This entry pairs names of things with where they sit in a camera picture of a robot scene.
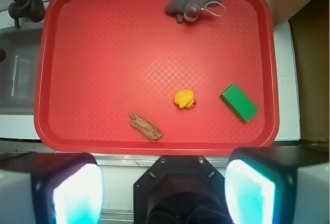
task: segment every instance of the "piece of driftwood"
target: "piece of driftwood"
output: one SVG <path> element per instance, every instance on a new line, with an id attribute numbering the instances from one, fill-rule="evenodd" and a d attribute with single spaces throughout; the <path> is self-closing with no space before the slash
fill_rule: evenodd
<path id="1" fill-rule="evenodd" d="M 147 120 L 139 117 L 134 113 L 129 113 L 129 124 L 139 130 L 142 134 L 149 138 L 152 142 L 159 140 L 164 133 L 156 126 L 149 123 Z"/>

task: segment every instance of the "yellow rubber duck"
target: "yellow rubber duck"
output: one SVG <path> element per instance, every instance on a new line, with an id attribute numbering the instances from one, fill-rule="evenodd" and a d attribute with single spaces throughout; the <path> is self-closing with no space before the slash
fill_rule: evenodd
<path id="1" fill-rule="evenodd" d="M 194 93 L 191 90 L 181 90 L 174 96 L 174 103 L 179 105 L 180 109 L 191 109 L 196 104 Z"/>

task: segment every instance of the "white countertop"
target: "white countertop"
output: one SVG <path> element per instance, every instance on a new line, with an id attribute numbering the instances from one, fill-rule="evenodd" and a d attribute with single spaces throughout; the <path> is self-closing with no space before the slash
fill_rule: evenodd
<path id="1" fill-rule="evenodd" d="M 0 29 L 14 25 L 8 11 L 0 12 Z M 20 19 L 20 24 L 28 23 Z M 299 140 L 300 116 L 298 85 L 289 23 L 274 32 L 280 125 L 275 140 Z M 39 139 L 32 115 L 0 115 L 0 137 L 16 139 Z"/>

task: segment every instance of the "green block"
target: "green block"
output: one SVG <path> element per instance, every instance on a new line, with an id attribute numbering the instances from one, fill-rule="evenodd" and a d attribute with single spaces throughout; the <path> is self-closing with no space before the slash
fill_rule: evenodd
<path id="1" fill-rule="evenodd" d="M 235 84 L 221 94 L 221 98 L 245 122 L 249 122 L 259 112 L 257 107 Z"/>

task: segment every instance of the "plush elephant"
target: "plush elephant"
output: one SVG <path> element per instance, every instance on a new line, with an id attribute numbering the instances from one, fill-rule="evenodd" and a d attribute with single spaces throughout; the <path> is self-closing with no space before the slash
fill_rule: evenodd
<path id="1" fill-rule="evenodd" d="M 176 14 L 177 21 L 195 21 L 205 7 L 216 7 L 222 0 L 172 0 L 166 7 L 165 13 L 168 15 Z"/>

